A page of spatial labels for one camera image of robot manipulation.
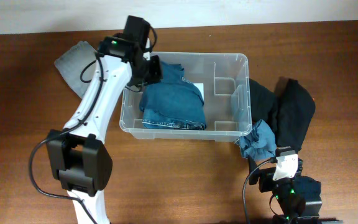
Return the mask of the dark blue jeans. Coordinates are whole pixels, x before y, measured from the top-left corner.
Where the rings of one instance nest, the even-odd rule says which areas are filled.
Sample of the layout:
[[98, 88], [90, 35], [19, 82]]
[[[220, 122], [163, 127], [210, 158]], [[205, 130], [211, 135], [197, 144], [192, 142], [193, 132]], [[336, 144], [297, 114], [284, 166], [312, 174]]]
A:
[[149, 129], [207, 128], [200, 90], [185, 78], [180, 64], [161, 63], [163, 78], [146, 87], [139, 103], [142, 125]]

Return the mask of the light blue jeans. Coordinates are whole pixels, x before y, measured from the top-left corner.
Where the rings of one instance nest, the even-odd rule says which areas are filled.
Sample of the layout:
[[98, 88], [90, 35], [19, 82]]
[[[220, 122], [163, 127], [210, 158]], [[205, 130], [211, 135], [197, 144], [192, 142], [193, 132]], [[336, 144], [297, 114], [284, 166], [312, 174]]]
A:
[[54, 66], [67, 85], [83, 98], [96, 67], [96, 50], [87, 42], [79, 41], [56, 61]]

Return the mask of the black garment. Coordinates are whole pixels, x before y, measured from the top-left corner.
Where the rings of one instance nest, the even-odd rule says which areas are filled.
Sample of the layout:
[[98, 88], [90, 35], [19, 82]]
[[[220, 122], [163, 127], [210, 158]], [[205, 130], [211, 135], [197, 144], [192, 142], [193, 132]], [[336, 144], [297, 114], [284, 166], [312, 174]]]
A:
[[252, 120], [264, 120], [271, 128], [277, 125], [278, 98], [266, 87], [250, 79], [250, 105]]
[[316, 110], [314, 99], [298, 80], [289, 79], [278, 102], [276, 144], [299, 152]]

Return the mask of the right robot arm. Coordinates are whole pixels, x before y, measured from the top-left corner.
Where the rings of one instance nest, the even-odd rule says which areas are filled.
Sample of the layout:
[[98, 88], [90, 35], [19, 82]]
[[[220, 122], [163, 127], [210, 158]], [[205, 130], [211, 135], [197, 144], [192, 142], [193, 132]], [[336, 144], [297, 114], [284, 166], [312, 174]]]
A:
[[282, 210], [281, 214], [273, 213], [272, 223], [342, 223], [336, 218], [320, 218], [319, 211], [322, 207], [321, 182], [308, 176], [302, 176], [303, 161], [298, 159], [297, 170], [293, 177], [284, 177], [274, 180], [276, 167], [262, 169], [267, 163], [277, 163], [275, 157], [256, 164], [252, 158], [248, 158], [249, 175], [244, 181], [242, 197], [246, 197], [247, 185], [259, 185], [259, 192], [271, 193], [269, 201], [276, 200]]

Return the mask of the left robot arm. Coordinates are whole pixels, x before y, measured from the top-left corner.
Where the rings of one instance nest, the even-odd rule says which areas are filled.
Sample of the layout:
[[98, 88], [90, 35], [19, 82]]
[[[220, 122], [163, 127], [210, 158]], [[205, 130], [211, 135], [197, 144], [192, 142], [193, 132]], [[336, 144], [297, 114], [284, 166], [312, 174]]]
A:
[[[61, 131], [50, 130], [31, 151], [29, 178], [42, 195], [70, 200], [78, 223], [109, 223], [104, 189], [112, 172], [112, 158], [104, 143], [109, 120], [124, 89], [158, 83], [160, 59], [152, 56], [155, 29], [143, 18], [128, 16], [123, 32], [107, 36], [95, 53], [95, 70], [74, 115]], [[53, 178], [66, 195], [42, 190], [33, 175], [35, 153], [46, 146]]]

